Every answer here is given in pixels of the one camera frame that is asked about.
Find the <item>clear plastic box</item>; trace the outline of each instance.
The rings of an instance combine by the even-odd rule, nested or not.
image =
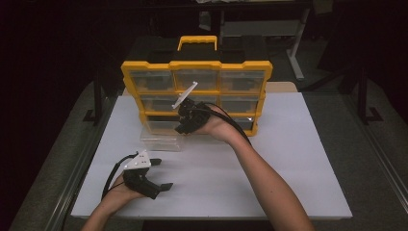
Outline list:
[[[259,93],[264,83],[265,72],[263,70],[223,70],[219,75],[221,92]]]
[[[147,112],[175,112],[171,105],[178,99],[175,94],[142,94],[140,100]]]
[[[178,134],[174,128],[175,121],[147,121],[140,134],[142,141],[149,151],[182,151],[184,136]]]
[[[194,90],[217,90],[217,71],[211,69],[181,69],[174,71],[178,90],[186,90],[192,82],[198,85]]]
[[[138,92],[174,91],[173,78],[169,70],[131,70],[129,75],[134,79]]]
[[[256,113],[258,95],[221,95],[219,107],[227,113]]]

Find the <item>yellow handle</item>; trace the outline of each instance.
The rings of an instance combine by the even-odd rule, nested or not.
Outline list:
[[[213,43],[214,50],[217,50],[217,37],[216,36],[183,36],[180,38],[179,46],[177,50],[181,50],[183,43]]]

